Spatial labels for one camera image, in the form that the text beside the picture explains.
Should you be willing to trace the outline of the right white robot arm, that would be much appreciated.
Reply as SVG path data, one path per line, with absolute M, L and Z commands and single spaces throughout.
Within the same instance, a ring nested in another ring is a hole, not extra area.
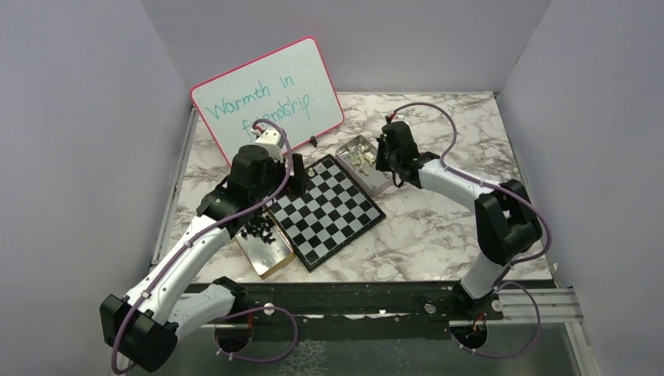
M 391 173 L 396 186 L 408 183 L 441 194 L 474 214 L 481 252 L 453 286 L 451 300 L 456 315 L 472 318 L 482 310 L 514 258 L 543 235 L 525 187 L 515 179 L 495 183 L 444 166 L 439 155 L 418 150 L 404 121 L 384 125 L 377 145 L 376 168 Z

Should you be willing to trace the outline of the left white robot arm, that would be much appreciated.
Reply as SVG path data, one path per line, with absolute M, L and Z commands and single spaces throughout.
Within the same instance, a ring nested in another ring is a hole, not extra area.
M 199 327 L 254 313 L 244 288 L 227 277 L 193 297 L 181 296 L 212 255 L 269 201 L 284 194 L 302 195 L 308 178 L 300 154 L 283 156 L 264 146 L 242 146 L 230 173 L 203 196 L 176 246 L 123 296 L 103 300 L 99 311 L 105 343 L 112 348 L 112 372 L 123 375 L 134 367 L 154 372 L 179 339 Z

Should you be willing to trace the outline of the silver tin with white pieces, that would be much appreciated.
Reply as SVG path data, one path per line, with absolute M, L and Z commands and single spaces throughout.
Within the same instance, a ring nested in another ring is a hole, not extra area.
M 377 147 L 359 135 L 335 150 L 334 158 L 370 197 L 376 197 L 392 184 L 376 169 Z

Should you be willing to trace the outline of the pile of white chess pieces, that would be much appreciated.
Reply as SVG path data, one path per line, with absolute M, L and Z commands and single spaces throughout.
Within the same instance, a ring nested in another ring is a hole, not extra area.
M 359 174 L 368 176 L 374 162 L 375 157 L 371 153 L 370 148 L 365 144 L 358 143 L 348 148 L 348 163 Z

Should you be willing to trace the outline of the pile of black chess pieces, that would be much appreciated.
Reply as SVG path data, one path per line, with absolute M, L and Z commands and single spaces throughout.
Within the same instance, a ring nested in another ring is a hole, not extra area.
M 256 216 L 244 225 L 240 235 L 245 240 L 254 237 L 264 244 L 271 244 L 276 240 L 274 227 L 275 223 L 269 216 Z

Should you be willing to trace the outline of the gold tin with black pieces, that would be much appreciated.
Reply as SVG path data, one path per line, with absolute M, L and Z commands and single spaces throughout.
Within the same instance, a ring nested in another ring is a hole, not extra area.
M 276 240 L 271 244 L 264 244 L 254 237 L 245 240 L 240 235 L 244 226 L 235 239 L 254 271 L 262 280 L 265 280 L 292 262 L 295 259 L 295 253 L 285 233 L 267 210 L 263 210 L 256 216 L 269 216 L 274 221 Z

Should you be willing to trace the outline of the black white chessboard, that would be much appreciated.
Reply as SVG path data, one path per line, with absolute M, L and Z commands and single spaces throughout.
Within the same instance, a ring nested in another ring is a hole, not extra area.
M 326 170 L 318 173 L 318 165 Z M 267 211 L 312 272 L 384 220 L 386 214 L 333 156 L 328 154 L 305 170 L 309 178 L 305 193 L 296 198 L 282 196 Z

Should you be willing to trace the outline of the pink framed whiteboard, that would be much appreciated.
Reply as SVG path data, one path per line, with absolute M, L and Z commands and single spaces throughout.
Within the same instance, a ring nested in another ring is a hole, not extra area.
M 195 85 L 190 97 L 227 162 L 241 146 L 254 142 L 251 125 L 257 119 L 283 128 L 294 149 L 345 121 L 319 44 L 312 37 Z

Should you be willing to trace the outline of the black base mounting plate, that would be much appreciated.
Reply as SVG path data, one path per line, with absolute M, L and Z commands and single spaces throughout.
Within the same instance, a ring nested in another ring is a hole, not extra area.
M 453 282 L 295 283 L 239 285 L 221 277 L 198 289 L 204 314 L 173 312 L 163 324 L 152 313 L 134 313 L 137 342 L 173 349 L 177 341 L 205 324 L 228 352 L 251 342 L 355 341 L 373 339 L 455 339 L 473 349 L 487 338 L 488 323 L 507 319 L 498 304 L 509 290 L 478 301 Z

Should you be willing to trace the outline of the aluminium rail frame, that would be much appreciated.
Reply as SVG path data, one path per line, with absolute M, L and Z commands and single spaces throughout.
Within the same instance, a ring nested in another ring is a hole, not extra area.
M 393 121 L 396 121 L 393 115 L 387 116 L 386 124 L 391 123 Z M 281 128 L 278 124 L 268 119 L 260 118 L 256 120 L 251 126 L 256 139 L 268 127 L 274 127 L 274 129 L 276 129 L 281 134 L 284 141 L 284 146 L 282 148 L 283 155 L 286 156 L 290 152 L 294 153 L 294 151 L 292 150 L 292 146 L 287 138 L 285 130 Z M 444 166 L 454 168 L 445 162 L 444 157 L 442 155 L 439 156 Z M 283 196 L 296 198 L 296 196 L 294 196 L 293 194 L 284 194 Z M 270 206 L 270 204 L 272 204 L 276 199 L 269 201 L 267 205 L 264 206 L 260 212 L 262 212 L 263 210 L 267 210 L 268 206 Z M 546 245 L 551 245 L 553 236 L 547 224 L 547 221 L 534 208 L 531 201 L 529 206 L 536 213 L 536 217 L 539 220 L 539 223 L 542 227 L 543 235 L 539 240 L 543 240 Z M 487 330 L 487 338 L 489 334 L 489 328 L 493 325 L 534 324 L 536 327 L 542 327 L 544 324 L 569 324 L 569 323 L 579 323 L 582 321 L 583 315 L 580 311 L 580 307 L 578 305 L 574 292 L 571 289 L 569 288 L 536 289 L 532 287 L 524 287 L 516 281 L 507 279 L 507 273 L 514 266 L 523 262 L 528 262 L 531 259 L 532 256 L 529 254 L 529 250 L 524 253 L 521 253 L 520 255 L 515 257 L 513 262 L 508 266 L 508 270 L 504 274 L 504 276 L 496 282 L 493 288 L 493 292 L 496 292 L 497 294 L 502 294 L 506 290 L 510 291 L 510 294 L 508 294 L 507 296 L 507 304 L 506 305 L 498 304 L 497 306 L 500 312 L 506 312 L 507 319 L 495 323 L 486 324 L 485 328 Z M 186 290 L 182 293 L 181 297 L 183 299 L 193 297 L 193 295 L 187 295 Z M 456 346 L 458 348 L 472 355 L 481 356 L 485 358 L 493 357 L 493 354 L 487 351 L 484 347 L 487 338 L 482 346 L 475 349 L 464 345 L 461 342 L 461 340 L 455 339 L 453 336 L 449 336 L 448 338 L 452 339 L 456 343 Z M 226 352 L 221 348 L 220 345 L 217 345 L 217 347 L 219 354 L 226 356 L 232 360 L 242 358 L 242 349 L 239 352 Z

